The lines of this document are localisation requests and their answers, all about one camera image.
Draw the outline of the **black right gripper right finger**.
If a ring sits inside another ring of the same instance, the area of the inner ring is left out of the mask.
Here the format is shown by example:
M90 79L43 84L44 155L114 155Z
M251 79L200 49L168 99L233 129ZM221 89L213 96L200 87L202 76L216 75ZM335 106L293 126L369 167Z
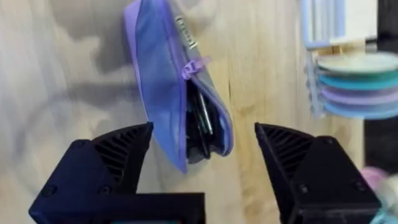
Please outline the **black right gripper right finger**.
M254 130L282 224L374 220L381 203L335 138L273 124Z

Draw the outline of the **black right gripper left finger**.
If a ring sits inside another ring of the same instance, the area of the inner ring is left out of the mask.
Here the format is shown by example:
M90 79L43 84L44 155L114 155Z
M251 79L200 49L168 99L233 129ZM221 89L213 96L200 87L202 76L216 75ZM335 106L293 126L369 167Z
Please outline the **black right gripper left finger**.
M36 223L125 219L153 128L148 122L73 141L30 206L30 217Z

